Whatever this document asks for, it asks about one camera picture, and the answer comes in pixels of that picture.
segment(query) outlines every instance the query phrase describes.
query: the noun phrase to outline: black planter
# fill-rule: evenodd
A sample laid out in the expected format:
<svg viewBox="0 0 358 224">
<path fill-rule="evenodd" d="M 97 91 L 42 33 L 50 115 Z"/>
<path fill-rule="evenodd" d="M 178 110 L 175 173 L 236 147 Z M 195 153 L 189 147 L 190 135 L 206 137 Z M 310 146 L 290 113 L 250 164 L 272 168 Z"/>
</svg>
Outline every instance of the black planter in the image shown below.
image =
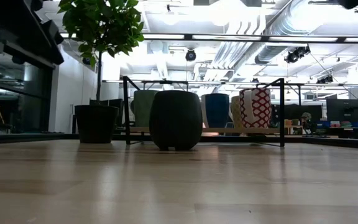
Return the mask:
<svg viewBox="0 0 358 224">
<path fill-rule="evenodd" d="M 81 143 L 110 143 L 118 108 L 101 105 L 75 106 Z"/>
<path fill-rule="evenodd" d="M 152 140 L 161 150 L 190 150 L 203 131 L 198 95 L 176 90 L 156 93 L 149 124 Z"/>
<path fill-rule="evenodd" d="M 122 126 L 122 111 L 124 109 L 124 100 L 123 99 L 109 100 L 109 106 L 118 108 L 116 126 L 121 127 Z"/>
</svg>

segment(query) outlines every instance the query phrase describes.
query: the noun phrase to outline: wooden platform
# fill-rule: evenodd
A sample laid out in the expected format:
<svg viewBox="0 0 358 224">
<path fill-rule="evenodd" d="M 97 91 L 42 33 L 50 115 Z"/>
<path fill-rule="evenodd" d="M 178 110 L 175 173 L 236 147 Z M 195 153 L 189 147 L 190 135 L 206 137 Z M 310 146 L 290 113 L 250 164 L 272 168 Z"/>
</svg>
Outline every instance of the wooden platform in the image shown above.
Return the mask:
<svg viewBox="0 0 358 224">
<path fill-rule="evenodd" d="M 149 127 L 131 127 L 131 132 L 149 133 Z M 203 128 L 203 133 L 260 133 L 275 134 L 279 133 L 278 128 Z"/>
<path fill-rule="evenodd" d="M 358 149 L 0 145 L 0 224 L 358 223 Z"/>
</svg>

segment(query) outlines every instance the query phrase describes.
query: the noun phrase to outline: computer monitor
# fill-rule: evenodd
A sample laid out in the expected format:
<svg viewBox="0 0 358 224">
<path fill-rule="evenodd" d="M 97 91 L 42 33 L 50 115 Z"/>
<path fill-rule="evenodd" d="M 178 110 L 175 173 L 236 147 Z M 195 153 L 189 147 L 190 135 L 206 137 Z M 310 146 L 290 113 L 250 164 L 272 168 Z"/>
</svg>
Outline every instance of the computer monitor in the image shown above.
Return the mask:
<svg viewBox="0 0 358 224">
<path fill-rule="evenodd" d="M 323 110 L 321 105 L 285 105 L 284 119 L 301 119 L 304 112 L 311 115 L 311 121 L 319 121 L 323 117 Z M 279 121 L 280 105 L 273 105 L 272 119 L 275 122 Z"/>
<path fill-rule="evenodd" d="M 327 99 L 328 121 L 358 121 L 358 100 Z"/>
</svg>

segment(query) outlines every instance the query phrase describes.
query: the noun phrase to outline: desk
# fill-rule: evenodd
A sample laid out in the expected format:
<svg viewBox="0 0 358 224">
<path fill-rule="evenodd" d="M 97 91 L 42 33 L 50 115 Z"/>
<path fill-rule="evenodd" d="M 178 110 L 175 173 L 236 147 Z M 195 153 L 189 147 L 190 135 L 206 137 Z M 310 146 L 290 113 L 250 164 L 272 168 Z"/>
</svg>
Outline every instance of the desk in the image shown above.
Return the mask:
<svg viewBox="0 0 358 224">
<path fill-rule="evenodd" d="M 287 134 L 291 134 L 291 128 L 300 128 L 303 134 L 303 126 L 302 125 L 285 125 L 284 128 L 287 129 Z"/>
</svg>

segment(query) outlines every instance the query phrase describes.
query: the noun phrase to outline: spotlight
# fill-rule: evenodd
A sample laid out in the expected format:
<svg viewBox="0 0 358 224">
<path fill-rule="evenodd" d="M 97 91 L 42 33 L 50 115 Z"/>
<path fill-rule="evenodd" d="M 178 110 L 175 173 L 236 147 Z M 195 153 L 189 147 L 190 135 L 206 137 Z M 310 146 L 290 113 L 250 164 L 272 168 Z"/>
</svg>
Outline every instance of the spotlight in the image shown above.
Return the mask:
<svg viewBox="0 0 358 224">
<path fill-rule="evenodd" d="M 12 57 L 12 62 L 13 62 L 13 63 L 16 63 L 16 64 L 18 64 L 18 65 L 24 64 L 24 60 L 23 60 L 23 59 L 21 59 L 21 58 L 19 58 L 19 57 L 15 57 L 15 56 Z"/>
<path fill-rule="evenodd" d="M 328 75 L 328 76 L 325 78 L 325 80 L 326 80 L 326 83 L 331 83 L 331 82 L 334 81 L 334 78 L 333 78 L 332 75 Z"/>
<path fill-rule="evenodd" d="M 84 63 L 84 65 L 91 65 L 91 60 L 89 58 L 83 58 L 82 63 Z"/>
<path fill-rule="evenodd" d="M 326 77 L 320 78 L 317 80 L 317 84 L 324 84 L 324 83 L 332 83 L 334 81 L 334 78 L 332 75 L 328 75 Z"/>
<path fill-rule="evenodd" d="M 310 53 L 309 45 L 306 47 L 297 47 L 294 51 L 288 53 L 288 55 L 284 58 L 284 61 L 287 63 L 295 63 L 308 53 Z"/>
<path fill-rule="evenodd" d="M 186 53 L 186 61 L 192 62 L 196 60 L 196 52 L 193 49 L 188 49 Z"/>
</svg>

